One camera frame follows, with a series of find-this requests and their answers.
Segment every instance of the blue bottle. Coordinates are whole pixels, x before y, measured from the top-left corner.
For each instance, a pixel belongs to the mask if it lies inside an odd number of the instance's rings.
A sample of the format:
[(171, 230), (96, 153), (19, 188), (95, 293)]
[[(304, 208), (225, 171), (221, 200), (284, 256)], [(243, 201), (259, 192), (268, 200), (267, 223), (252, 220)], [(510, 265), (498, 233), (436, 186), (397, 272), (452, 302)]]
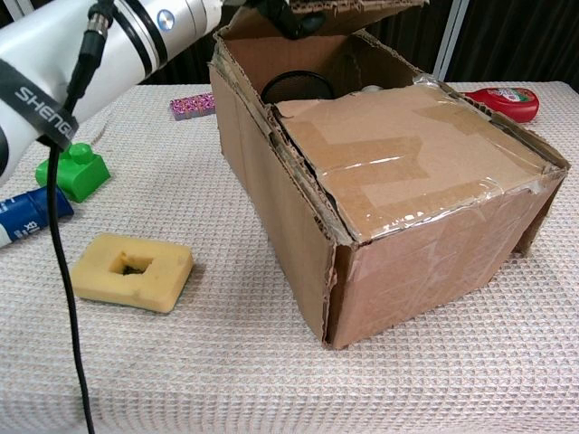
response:
[[(58, 216), (73, 215), (74, 210), (57, 187)], [(0, 247), (27, 237), (48, 226), (46, 187), (0, 202)]]

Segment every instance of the green lego brick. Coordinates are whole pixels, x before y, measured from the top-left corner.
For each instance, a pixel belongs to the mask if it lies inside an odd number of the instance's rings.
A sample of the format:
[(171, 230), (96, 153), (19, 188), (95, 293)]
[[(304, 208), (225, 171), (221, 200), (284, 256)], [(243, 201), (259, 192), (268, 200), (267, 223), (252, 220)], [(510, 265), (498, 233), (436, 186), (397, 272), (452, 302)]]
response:
[[(48, 175), (48, 160), (36, 168), (36, 182), (44, 187)], [(94, 154), (86, 143), (75, 143), (61, 154), (56, 183), (67, 197), (80, 203), (110, 178), (101, 156)]]

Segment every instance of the cardboard box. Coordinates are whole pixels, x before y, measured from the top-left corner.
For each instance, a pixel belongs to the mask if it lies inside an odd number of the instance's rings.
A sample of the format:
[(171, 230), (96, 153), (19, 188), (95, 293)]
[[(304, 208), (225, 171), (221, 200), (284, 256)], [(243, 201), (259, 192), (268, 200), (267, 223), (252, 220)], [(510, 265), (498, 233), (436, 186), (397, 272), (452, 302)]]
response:
[[(421, 71), (357, 32), (421, 4), (292, 3), (328, 11), (299, 41), (242, 9), (216, 37), (223, 155), (306, 322), (334, 348), (486, 284), (511, 251), (528, 251), (569, 167), (444, 83), (413, 84)], [(327, 77), (341, 98), (264, 105), (265, 85), (291, 70)], [(371, 84), (385, 90), (358, 92)]]

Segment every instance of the pink box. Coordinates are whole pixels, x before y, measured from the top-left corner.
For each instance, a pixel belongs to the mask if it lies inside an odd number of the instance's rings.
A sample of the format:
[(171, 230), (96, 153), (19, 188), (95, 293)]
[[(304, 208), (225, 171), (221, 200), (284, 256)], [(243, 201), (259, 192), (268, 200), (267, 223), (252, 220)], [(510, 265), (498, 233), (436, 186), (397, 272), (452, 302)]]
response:
[(173, 99), (169, 103), (175, 120), (199, 118), (215, 113), (213, 93), (204, 93), (181, 99)]

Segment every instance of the textured tablecloth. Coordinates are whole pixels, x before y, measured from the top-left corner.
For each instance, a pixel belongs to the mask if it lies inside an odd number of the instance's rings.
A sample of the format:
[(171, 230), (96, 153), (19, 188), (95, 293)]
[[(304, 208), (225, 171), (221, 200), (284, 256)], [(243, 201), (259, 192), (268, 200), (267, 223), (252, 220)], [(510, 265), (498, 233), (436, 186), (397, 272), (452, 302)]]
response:
[[(559, 82), (517, 84), (542, 103), (529, 126), (579, 166), (579, 96)], [(98, 432), (579, 432), (576, 171), (529, 258), (329, 351), (221, 156), (215, 116), (175, 122), (168, 112), (170, 99), (208, 90), (137, 87), (78, 135), (112, 179), (62, 223), (69, 262), (102, 231), (183, 243), (196, 260), (169, 315), (78, 301)], [(31, 146), (0, 197), (35, 188), (47, 154)], [(83, 432), (47, 230), (0, 250), (0, 279), (0, 431)]]

